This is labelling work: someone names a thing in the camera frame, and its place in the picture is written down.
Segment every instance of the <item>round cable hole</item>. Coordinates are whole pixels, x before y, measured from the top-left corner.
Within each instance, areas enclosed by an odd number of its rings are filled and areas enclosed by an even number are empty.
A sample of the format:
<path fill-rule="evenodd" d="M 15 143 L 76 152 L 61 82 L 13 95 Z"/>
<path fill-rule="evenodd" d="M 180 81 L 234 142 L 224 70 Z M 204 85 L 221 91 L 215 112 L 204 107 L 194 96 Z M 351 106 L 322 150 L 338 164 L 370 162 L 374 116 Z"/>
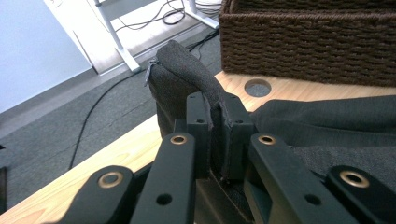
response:
<path fill-rule="evenodd" d="M 172 196 L 170 194 L 161 194 L 157 197 L 157 204 L 159 205 L 168 205 L 172 202 Z"/>
<path fill-rule="evenodd" d="M 102 189 L 111 189 L 116 187 L 123 179 L 123 174 L 120 172 L 109 172 L 107 174 L 102 175 L 98 184 Z"/>
<path fill-rule="evenodd" d="M 268 146 L 271 146 L 276 142 L 275 138 L 273 138 L 269 135 L 261 135 L 259 137 L 259 141 L 265 145 L 268 145 Z"/>
<path fill-rule="evenodd" d="M 253 97 L 264 97 L 271 92 L 271 85 L 262 79 L 251 79 L 245 84 L 245 92 Z"/>
<path fill-rule="evenodd" d="M 316 195 L 306 194 L 304 197 L 305 197 L 307 202 L 312 203 L 313 205 L 321 205 L 321 200 Z"/>
<path fill-rule="evenodd" d="M 176 135 L 171 138 L 171 143 L 175 145 L 183 145 L 187 142 L 187 138 L 183 135 Z"/>
<path fill-rule="evenodd" d="M 340 173 L 340 177 L 348 185 L 356 188 L 365 189 L 370 186 L 370 182 L 366 177 L 354 171 L 343 171 Z"/>

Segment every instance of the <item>white desk leg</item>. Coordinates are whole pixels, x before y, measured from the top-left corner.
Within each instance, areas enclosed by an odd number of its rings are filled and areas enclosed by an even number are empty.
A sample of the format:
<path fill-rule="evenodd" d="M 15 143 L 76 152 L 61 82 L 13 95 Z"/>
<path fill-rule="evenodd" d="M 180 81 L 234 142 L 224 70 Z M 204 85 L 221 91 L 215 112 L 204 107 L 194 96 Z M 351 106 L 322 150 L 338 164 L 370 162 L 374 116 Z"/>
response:
<path fill-rule="evenodd" d="M 117 36 L 116 31 L 114 30 L 113 25 L 106 17 L 104 11 L 102 10 L 102 4 L 99 3 L 98 0 L 95 0 L 95 4 L 98 7 L 100 14 L 102 15 L 103 20 L 106 23 L 108 31 L 111 33 L 111 36 L 116 43 L 116 50 L 120 54 L 121 58 L 125 61 L 128 67 L 131 69 L 133 73 L 140 71 L 139 64 L 134 60 L 134 57 L 129 53 L 129 51 L 121 44 L 119 37 Z"/>
<path fill-rule="evenodd" d="M 197 10 L 195 6 L 195 0 L 189 0 L 189 3 L 190 3 L 190 7 L 186 7 L 184 9 L 188 15 L 212 27 L 213 29 L 219 29 L 219 23 L 217 21 L 210 19 L 204 13 L 201 13 Z"/>

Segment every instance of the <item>white desk frame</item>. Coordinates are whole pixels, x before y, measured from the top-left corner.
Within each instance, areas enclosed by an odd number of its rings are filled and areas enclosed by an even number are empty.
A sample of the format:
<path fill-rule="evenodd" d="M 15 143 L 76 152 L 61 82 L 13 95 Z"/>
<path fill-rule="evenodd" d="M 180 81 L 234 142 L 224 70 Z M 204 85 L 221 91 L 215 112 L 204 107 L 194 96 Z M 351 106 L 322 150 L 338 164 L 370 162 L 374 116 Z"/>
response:
<path fill-rule="evenodd" d="M 95 5 L 106 23 L 108 31 L 114 39 L 117 52 L 134 73 L 140 71 L 140 66 L 129 53 L 128 49 L 121 44 L 114 27 L 111 25 L 111 21 L 154 1 L 155 0 L 106 0 L 99 2 L 99 0 L 94 0 Z M 208 18 L 197 10 L 195 0 L 189 0 L 189 7 L 185 8 L 185 12 L 213 29 L 219 29 L 219 23 L 217 21 Z"/>

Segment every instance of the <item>metal grommet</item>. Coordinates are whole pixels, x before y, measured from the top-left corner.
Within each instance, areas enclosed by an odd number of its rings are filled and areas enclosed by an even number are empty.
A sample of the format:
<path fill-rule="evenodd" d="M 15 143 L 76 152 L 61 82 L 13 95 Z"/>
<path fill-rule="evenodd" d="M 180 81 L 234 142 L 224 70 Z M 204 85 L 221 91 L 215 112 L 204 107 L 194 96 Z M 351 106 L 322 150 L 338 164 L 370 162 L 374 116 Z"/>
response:
<path fill-rule="evenodd" d="M 187 142 L 187 137 L 183 135 L 176 135 L 171 138 L 171 143 L 175 145 L 183 145 Z"/>
<path fill-rule="evenodd" d="M 268 146 L 271 146 L 276 142 L 275 138 L 273 138 L 269 135 L 261 135 L 259 137 L 259 141 L 265 145 L 268 145 Z"/>
<path fill-rule="evenodd" d="M 368 188 L 370 186 L 369 180 L 363 175 L 354 171 L 343 171 L 340 173 L 341 179 L 356 188 Z"/>
<path fill-rule="evenodd" d="M 114 175 L 116 179 L 113 182 L 106 182 L 105 179 L 111 175 Z M 98 184 L 102 189 L 111 189 L 116 187 L 123 179 L 123 174 L 120 172 L 109 172 L 107 174 L 102 175 L 99 178 Z"/>

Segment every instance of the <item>black plastic bracket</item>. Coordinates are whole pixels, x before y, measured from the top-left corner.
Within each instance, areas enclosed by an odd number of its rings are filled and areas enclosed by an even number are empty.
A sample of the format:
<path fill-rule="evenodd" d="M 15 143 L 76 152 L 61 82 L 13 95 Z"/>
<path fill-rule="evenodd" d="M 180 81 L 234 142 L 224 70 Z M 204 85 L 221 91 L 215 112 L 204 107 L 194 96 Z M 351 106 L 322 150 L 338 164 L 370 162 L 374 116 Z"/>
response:
<path fill-rule="evenodd" d="M 139 178 L 126 167 L 107 166 L 90 176 L 57 223 L 128 223 L 149 166 Z"/>
<path fill-rule="evenodd" d="M 335 166 L 326 186 L 360 223 L 396 222 L 396 195 L 367 172 Z"/>
<path fill-rule="evenodd" d="M 222 176 L 226 179 L 243 180 L 248 160 L 250 136 L 255 126 L 241 100 L 228 92 L 221 94 L 222 146 L 224 163 Z"/>
<path fill-rule="evenodd" d="M 281 138 L 253 134 L 248 156 L 256 171 L 247 172 L 245 193 L 256 223 L 358 223 Z"/>
<path fill-rule="evenodd" d="M 194 150 L 190 134 L 163 138 L 130 223 L 193 223 Z"/>
<path fill-rule="evenodd" d="M 187 133 L 195 138 L 195 178 L 207 178 L 210 158 L 210 106 L 200 91 L 187 97 Z"/>

